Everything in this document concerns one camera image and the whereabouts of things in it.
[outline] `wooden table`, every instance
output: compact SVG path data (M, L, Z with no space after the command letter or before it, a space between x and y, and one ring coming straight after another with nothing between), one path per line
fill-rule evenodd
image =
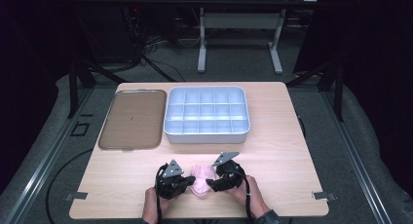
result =
M211 165L220 152L237 151L234 161L253 175L265 202L280 216L323 216L326 201L315 200L321 192L319 178L297 121L285 84L234 83L128 83L121 90L165 90L176 86L240 86L246 94L250 131L241 144L170 144L163 133L161 144L150 150L105 151L96 146L70 216L84 218L137 218L141 216L144 191L154 186L158 168L176 159L188 176L194 165ZM210 191L198 198L188 188L165 218L245 217L244 207L226 193Z

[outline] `plastic tray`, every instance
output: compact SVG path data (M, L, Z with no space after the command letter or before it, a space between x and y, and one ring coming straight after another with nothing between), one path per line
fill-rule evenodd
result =
M164 131L171 143L242 143L249 127L240 87L175 87L169 92Z

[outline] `desk leg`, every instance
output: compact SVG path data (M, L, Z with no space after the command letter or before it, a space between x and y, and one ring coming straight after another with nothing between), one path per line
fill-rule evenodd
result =
M198 58L198 72L206 72L206 60L207 60L207 42L206 42L206 26L204 8L200 10L200 56Z
M282 64L280 63L280 57L277 52L277 44L280 40L280 35L282 33L282 25L285 18L285 10L280 12L279 17L277 18L277 28L276 33L274 34L273 42L268 43L270 48L271 59L273 60L274 69L276 74L282 74Z

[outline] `metal bracket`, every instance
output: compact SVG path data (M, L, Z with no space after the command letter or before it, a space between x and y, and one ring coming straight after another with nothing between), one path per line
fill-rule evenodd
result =
M68 193L64 197L64 200L67 202L73 202L75 199L85 200L87 196L88 196L88 193L81 193L81 192L75 192L73 194Z
M174 177L174 176L182 174L183 172L184 172L183 169L179 166L179 164L176 162L176 160L172 159L172 161L170 161L168 167L165 169L165 172L162 175L162 177L163 178Z
M225 152L221 153L219 157L213 163L213 166L221 166L224 163L230 161L231 159L237 157L240 153L239 152Z
M327 202L337 200L337 197L334 193L326 193L326 192L313 192L313 197L316 200L326 200Z

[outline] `hand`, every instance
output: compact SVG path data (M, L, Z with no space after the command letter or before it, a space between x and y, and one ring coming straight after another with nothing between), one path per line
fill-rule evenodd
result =
M251 214L254 218L258 218L270 209L267 207L267 205L264 202L264 199L262 198L261 191L258 188L258 184L255 178L247 175L246 180L249 183L249 193L251 194L249 203ZM235 199L241 205L245 206L246 186L244 180L239 188L235 187L226 190L225 192L235 197Z
M162 215L167 211L170 205L177 199L174 197L170 200L159 198ZM142 218L149 224L158 223L158 208L156 205L156 190L151 187L145 191L145 205L143 206Z

